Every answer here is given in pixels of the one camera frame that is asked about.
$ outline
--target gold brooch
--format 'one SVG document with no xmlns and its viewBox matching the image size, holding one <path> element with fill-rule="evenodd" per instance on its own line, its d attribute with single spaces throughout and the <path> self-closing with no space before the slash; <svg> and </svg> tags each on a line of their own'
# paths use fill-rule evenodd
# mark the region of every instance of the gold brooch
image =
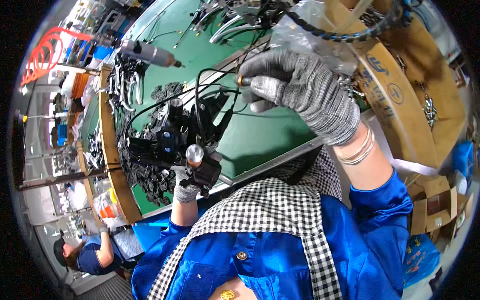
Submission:
<svg viewBox="0 0 480 300">
<path fill-rule="evenodd" d="M 222 300 L 229 300 L 235 297 L 235 293 L 232 290 L 226 289 L 222 291 L 220 297 L 222 298 Z"/>
</svg>

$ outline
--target black and white gingham fabric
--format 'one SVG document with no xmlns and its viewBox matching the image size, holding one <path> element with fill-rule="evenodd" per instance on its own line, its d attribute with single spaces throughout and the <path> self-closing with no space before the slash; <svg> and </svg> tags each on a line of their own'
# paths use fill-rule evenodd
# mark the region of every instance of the black and white gingham fabric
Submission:
<svg viewBox="0 0 480 300">
<path fill-rule="evenodd" d="M 297 160 L 283 165 L 278 174 L 288 176 L 299 163 Z M 190 241 L 214 232 L 282 232 L 299 237 L 310 270 L 313 298 L 341 299 L 335 265 L 322 227 L 322 194 L 337 198 L 341 194 L 335 167 L 324 149 L 298 185 L 289 186 L 281 179 L 267 178 L 239 189 L 207 210 L 180 240 L 158 273 L 147 299 L 165 299 Z"/>
</svg>

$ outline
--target silver bracelet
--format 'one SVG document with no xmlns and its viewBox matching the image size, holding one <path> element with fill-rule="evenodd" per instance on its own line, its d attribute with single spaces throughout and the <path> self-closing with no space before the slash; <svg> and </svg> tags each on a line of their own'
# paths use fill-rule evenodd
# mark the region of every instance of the silver bracelet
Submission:
<svg viewBox="0 0 480 300">
<path fill-rule="evenodd" d="M 356 165 L 356 164 L 358 164 L 359 162 L 364 160 L 368 156 L 368 154 L 370 154 L 370 152 L 373 149 L 373 146 L 375 146 L 375 134 L 372 132 L 372 139 L 370 141 L 370 145 L 367 148 L 367 150 L 361 156 L 359 156 L 357 159 L 354 159 L 354 160 L 343 160 L 342 159 L 342 163 L 344 163 L 346 165 Z"/>
<path fill-rule="evenodd" d="M 370 126 L 368 126 L 368 132 L 367 132 L 367 137 L 365 138 L 365 141 L 363 141 L 363 144 L 361 145 L 360 149 L 355 152 L 354 155 L 351 155 L 349 157 L 342 157 L 341 160 L 349 161 L 352 158 L 357 157 L 360 153 L 362 153 L 365 150 L 365 146 L 367 145 L 367 142 L 370 140 L 370 134 L 372 130 L 370 129 Z"/>
</svg>

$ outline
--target blue satin jacket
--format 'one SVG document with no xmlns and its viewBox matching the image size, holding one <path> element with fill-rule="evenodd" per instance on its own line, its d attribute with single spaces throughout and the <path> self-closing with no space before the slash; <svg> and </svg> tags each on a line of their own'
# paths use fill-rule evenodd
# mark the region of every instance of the blue satin jacket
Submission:
<svg viewBox="0 0 480 300">
<path fill-rule="evenodd" d="M 373 191 L 350 190 L 352 210 L 322 196 L 324 233 L 344 299 L 400 299 L 402 261 L 412 203 L 396 172 Z M 132 275 L 132 292 L 145 299 L 164 261 L 191 227 L 170 222 Z M 249 259 L 236 254 L 246 252 Z M 168 291 L 168 300 L 205 300 L 239 276 L 258 300 L 312 299 L 300 238 L 286 233 L 222 232 L 199 236 L 187 247 Z"/>
</svg>

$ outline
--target gloved hand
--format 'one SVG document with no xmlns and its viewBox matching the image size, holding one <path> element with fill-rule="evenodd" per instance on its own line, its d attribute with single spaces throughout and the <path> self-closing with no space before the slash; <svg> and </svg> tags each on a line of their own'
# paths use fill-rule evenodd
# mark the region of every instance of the gloved hand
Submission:
<svg viewBox="0 0 480 300">
<path fill-rule="evenodd" d="M 200 193 L 200 188 L 196 185 L 189 185 L 186 188 L 180 186 L 180 181 L 187 180 L 188 175 L 185 171 L 175 171 L 175 179 L 177 184 L 175 189 L 173 189 L 173 201 L 177 200 L 182 203 L 188 203 L 195 200 L 198 193 Z"/>
<path fill-rule="evenodd" d="M 105 225 L 105 223 L 103 223 L 103 220 L 100 219 L 100 233 L 102 232 L 108 233 L 108 227 Z"/>
<path fill-rule="evenodd" d="M 271 50 L 245 61 L 238 75 L 263 99 L 250 99 L 253 112 L 289 107 L 328 145 L 346 143 L 357 130 L 359 107 L 317 55 Z"/>
</svg>

